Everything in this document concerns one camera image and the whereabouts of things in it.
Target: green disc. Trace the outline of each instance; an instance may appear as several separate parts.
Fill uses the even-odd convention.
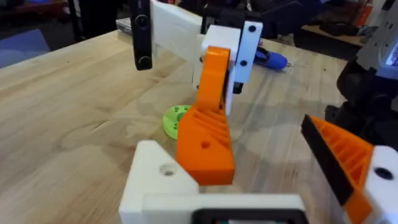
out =
[[[166,111],[163,115],[163,130],[168,136],[177,139],[178,121],[190,107],[190,105],[173,106]]]

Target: orange 3d printed part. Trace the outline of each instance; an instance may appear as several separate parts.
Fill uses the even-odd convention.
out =
[[[178,124],[177,162],[199,185],[232,184],[234,161],[223,88],[229,50],[208,47],[197,100]]]
[[[373,145],[313,116],[305,116],[302,133],[352,224],[372,212],[363,195]]]

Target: screw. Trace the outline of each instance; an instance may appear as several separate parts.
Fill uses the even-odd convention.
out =
[[[256,27],[255,27],[255,26],[249,26],[249,31],[250,31],[250,32],[256,31]]]

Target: wooden workbench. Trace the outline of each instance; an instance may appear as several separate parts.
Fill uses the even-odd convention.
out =
[[[311,223],[340,223],[300,123],[342,102],[335,83],[345,62],[264,46],[294,66],[254,67],[229,118],[234,184],[203,191],[298,193]],[[0,70],[1,223],[119,223],[137,142],[155,139],[174,153],[161,117],[195,99],[182,58],[163,50],[154,64],[137,72],[130,38],[112,32]]]
[[[357,35],[357,36],[348,36],[348,35],[333,36],[333,35],[328,34],[325,31],[319,29],[319,26],[305,25],[301,29],[309,31],[309,32],[313,32],[315,34],[323,35],[325,37],[329,37],[332,39],[340,40],[340,41],[343,41],[343,42],[346,42],[346,43],[349,43],[352,45],[357,45],[360,47],[365,46],[365,44],[361,42],[361,40],[364,38],[364,36],[360,36],[360,35]]]

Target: hole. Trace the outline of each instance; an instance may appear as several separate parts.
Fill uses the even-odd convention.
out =
[[[181,113],[177,114],[177,121],[180,121],[184,114],[185,114],[185,112],[181,112]]]
[[[247,64],[248,64],[247,61],[245,61],[245,60],[242,60],[242,61],[241,61],[241,66],[246,66]]]
[[[255,27],[255,26],[249,26],[249,31],[250,31],[250,32],[256,31],[256,27]]]
[[[374,168],[374,172],[381,178],[383,178],[384,180],[392,180],[394,179],[394,176],[392,175],[392,173],[387,170],[386,168],[382,168],[382,167],[377,167]]]
[[[202,149],[209,148],[210,147],[210,142],[206,142],[206,141],[201,142],[201,147],[202,147]]]
[[[175,164],[163,164],[160,166],[160,173],[166,177],[170,177],[177,172],[177,166]]]

